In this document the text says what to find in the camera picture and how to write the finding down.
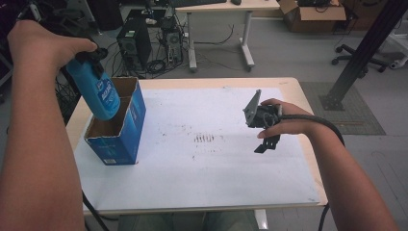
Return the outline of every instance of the blue spray bottle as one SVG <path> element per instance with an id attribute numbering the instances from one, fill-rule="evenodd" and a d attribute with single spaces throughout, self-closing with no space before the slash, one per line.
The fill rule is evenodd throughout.
<path id="1" fill-rule="evenodd" d="M 93 115 L 101 120 L 108 120 L 117 113 L 120 99 L 99 60 L 97 51 L 81 52 L 66 65 L 66 70 L 74 79 Z"/>

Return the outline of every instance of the gray floor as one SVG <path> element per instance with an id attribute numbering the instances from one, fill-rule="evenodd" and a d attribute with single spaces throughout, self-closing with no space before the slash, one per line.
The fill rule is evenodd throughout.
<path id="1" fill-rule="evenodd" d="M 219 41 L 230 33 L 228 26 L 213 29 L 216 32 L 200 33 L 195 40 Z M 151 33 L 150 37 L 154 38 L 154 31 Z M 335 82 L 345 62 L 335 66 L 330 64 L 336 56 L 334 47 L 340 40 L 340 43 L 356 47 L 364 35 L 293 34 L 288 32 L 280 19 L 253 19 L 248 45 L 256 66 L 247 72 L 238 44 L 241 34 L 242 27 L 236 27 L 233 36 L 223 45 L 197 44 L 196 73 L 191 73 L 187 65 L 182 65 L 158 78 L 295 77 L 298 81 Z M 115 41 L 115 33 L 104 33 L 95 40 L 107 46 Z M 399 59 L 401 54 L 386 44 L 378 57 L 393 61 Z M 111 65 L 108 64 L 108 73 L 112 73 Z M 371 177 L 401 230 L 408 230 L 407 69 L 408 66 L 388 68 L 384 73 L 379 73 L 375 66 L 370 66 L 367 76 L 354 84 L 387 135 L 344 136 L 347 148 Z M 3 155 L 10 117 L 8 92 L 6 89 L 6 103 L 0 105 L 0 156 Z M 269 230 L 317 230 L 321 211 L 322 208 L 267 210 Z M 194 228 L 200 221 L 197 217 L 199 215 L 179 215 L 184 221 L 179 230 L 197 230 Z M 87 221 L 91 230 L 100 230 L 93 218 L 87 218 Z M 117 222 L 107 223 L 112 230 L 116 230 Z M 330 213 L 323 230 L 336 230 Z"/>

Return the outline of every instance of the desk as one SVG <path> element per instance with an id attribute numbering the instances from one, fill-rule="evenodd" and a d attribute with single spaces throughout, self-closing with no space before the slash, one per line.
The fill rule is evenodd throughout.
<path id="1" fill-rule="evenodd" d="M 243 38 L 240 38 L 240 44 L 245 56 L 245 60 L 250 70 L 255 63 L 252 59 L 251 53 L 248 48 L 248 35 L 249 27 L 251 23 L 251 16 L 253 11 L 267 11 L 267 10 L 278 10 L 279 4 L 275 0 L 242 0 L 239 6 L 236 6 L 228 0 L 226 3 L 217 3 L 211 5 L 194 6 L 177 8 L 176 11 L 179 13 L 187 14 L 188 30 L 189 30 L 189 59 L 190 59 L 190 70 L 195 72 L 197 70 L 197 62 L 195 59 L 194 51 L 194 40 L 193 29 L 194 20 L 204 21 L 208 25 L 218 25 L 218 23 L 225 23 L 231 21 L 232 23 L 241 23 L 240 18 L 244 17 L 244 29 Z M 232 18 L 233 14 L 239 14 L 241 17 Z"/>
<path id="2" fill-rule="evenodd" d="M 142 91 L 143 90 L 163 90 L 163 89 L 180 89 L 180 90 L 198 89 L 199 90 L 199 89 L 219 89 L 219 88 L 224 88 L 224 87 L 229 87 L 229 88 L 274 88 L 274 89 L 280 89 L 282 96 L 286 101 L 293 102 L 294 104 L 299 105 L 305 110 L 312 112 L 300 85 L 298 84 L 297 80 L 295 80 L 294 78 L 140 80 L 140 87 Z M 69 139 L 71 140 L 72 148 L 74 150 L 76 149 L 79 143 L 79 139 L 82 138 L 81 134 L 83 133 L 84 127 L 87 121 L 89 120 L 89 116 L 90 116 L 89 108 L 85 104 L 84 100 L 81 99 L 81 101 L 77 105 L 77 108 L 74 111 L 74 114 L 71 117 L 71 120 L 69 121 L 66 127 L 68 135 L 69 135 Z M 321 184 L 321 178 L 319 175 L 319 170 L 318 170 L 318 166 L 316 163 L 313 149 L 306 137 L 298 136 L 298 138 L 301 144 L 301 148 L 305 154 L 305 159 L 307 161 L 309 169 L 311 170 L 313 181 L 316 184 L 316 189 L 319 193 L 319 204 L 320 205 L 326 204 L 327 198 L 325 196 L 324 189 Z M 127 171 L 135 167 L 135 166 L 116 167 L 116 168 L 115 167 L 105 167 L 103 166 L 103 164 L 100 162 L 100 160 L 96 157 L 94 153 L 93 155 L 94 155 L 94 163 L 92 163 L 92 165 L 94 166 L 95 163 L 97 163 L 99 165 L 98 167 L 99 171 L 105 171 L 105 173 L 107 171 L 112 171 L 112 169 L 115 169 L 117 171 Z M 86 168 L 86 167 L 84 167 L 83 163 L 77 163 L 77 164 L 79 165 L 79 169 L 81 173 L 81 169 Z M 91 180 L 94 180 L 94 181 L 102 180 L 103 181 L 105 179 L 101 179 L 100 176 L 94 175 L 91 177 Z M 83 188 L 84 188 L 85 193 L 87 193 L 86 186 L 84 184 L 86 184 L 86 182 L 83 182 Z M 94 205 L 94 207 L 97 210 L 101 210 L 101 212 L 104 214 L 133 214 L 133 213 L 143 213 L 146 211 L 147 212 L 152 212 L 152 211 L 153 212 L 206 211 L 206 210 L 223 210 L 223 209 L 232 208 L 232 207 L 200 207 L 200 208 L 178 207 L 178 208 L 163 208 L 163 209 L 154 209 L 154 210 L 149 210 L 146 208 L 144 209 L 126 208 L 126 209 L 115 209 L 115 210 L 101 209 L 99 206 L 101 206 L 101 201 L 104 201 L 105 199 L 104 195 L 106 195 L 107 193 L 116 193 L 117 197 L 115 199 L 117 200 L 125 199 L 125 200 L 130 201 L 132 199 L 135 199 L 137 196 L 135 194 L 130 197 L 127 197 L 127 196 L 124 196 L 126 192 L 116 192 L 115 189 L 109 189 L 108 192 L 100 192 L 98 195 L 88 194 L 89 201 Z M 288 206 L 292 207 L 292 206 L 297 206 L 297 205 L 293 205 L 293 204 L 279 204 L 279 205 L 242 204 L 242 205 L 235 206 L 234 209 L 265 209 L 265 208 L 272 208 L 272 207 L 288 207 Z"/>

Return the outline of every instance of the table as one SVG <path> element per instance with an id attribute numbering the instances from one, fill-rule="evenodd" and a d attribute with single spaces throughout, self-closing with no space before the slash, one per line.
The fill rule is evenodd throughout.
<path id="1" fill-rule="evenodd" d="M 283 98 L 286 101 L 293 102 L 294 104 L 302 107 L 308 112 L 312 112 L 307 99 L 298 84 L 297 80 L 294 78 L 231 78 L 231 79 L 163 79 L 163 80 L 140 80 L 140 87 L 142 90 L 164 90 L 164 89 L 216 89 L 216 88 L 277 88 L 282 92 Z M 83 99 L 77 105 L 71 120 L 69 121 L 66 129 L 71 140 L 71 146 L 75 150 L 79 139 L 81 139 L 81 134 L 83 133 L 84 127 L 89 120 L 90 111 L 88 106 L 85 104 Z M 316 163 L 313 149 L 311 144 L 308 142 L 307 138 L 304 136 L 298 136 L 298 139 L 301 144 L 301 148 L 305 154 L 305 158 L 309 169 L 311 170 L 313 180 L 316 184 L 316 189 L 319 193 L 319 204 L 324 205 L 327 203 L 327 198 L 322 187 L 321 178 L 319 175 L 319 169 Z M 118 168 L 118 171 L 126 171 L 125 168 Z M 99 179 L 100 176 L 95 175 L 92 180 L 103 180 Z M 88 195 L 89 201 L 93 203 L 94 207 L 98 210 L 99 204 L 94 201 L 94 198 Z M 265 209 L 271 207 L 288 207 L 296 206 L 293 204 L 287 205 L 241 205 L 238 206 L 238 209 Z M 222 210 L 228 208 L 222 207 L 212 207 L 212 208 L 164 208 L 164 209 L 155 209 L 154 212 L 169 212 L 169 211 L 208 211 L 208 210 Z M 146 209 L 118 209 L 118 210 L 102 210 L 103 214 L 134 214 L 134 213 L 143 213 L 143 212 L 152 212 L 152 210 Z"/>
<path id="2" fill-rule="evenodd" d="M 192 38 L 192 27 L 196 21 L 202 21 L 208 25 L 218 25 L 230 21 L 231 23 L 244 23 L 243 37 L 240 38 L 240 44 L 245 56 L 245 60 L 250 71 L 255 63 L 248 48 L 248 35 L 253 11 L 279 10 L 279 4 L 275 0 L 242 0 L 239 6 L 236 6 L 228 0 L 226 3 L 217 3 L 211 5 L 176 8 L 178 13 L 186 13 L 189 30 L 189 59 L 190 70 L 197 71 L 197 62 L 195 59 L 194 40 Z"/>

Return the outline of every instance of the box flap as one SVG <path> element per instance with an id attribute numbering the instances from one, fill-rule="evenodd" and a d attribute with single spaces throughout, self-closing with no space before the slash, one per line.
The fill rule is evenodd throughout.
<path id="1" fill-rule="evenodd" d="M 345 20 L 343 7 L 302 7 L 300 9 L 300 19 L 306 20 Z"/>
<path id="2" fill-rule="evenodd" d="M 294 2 L 294 0 L 280 0 L 278 3 L 283 14 L 286 14 L 291 10 L 297 8 L 297 4 Z"/>

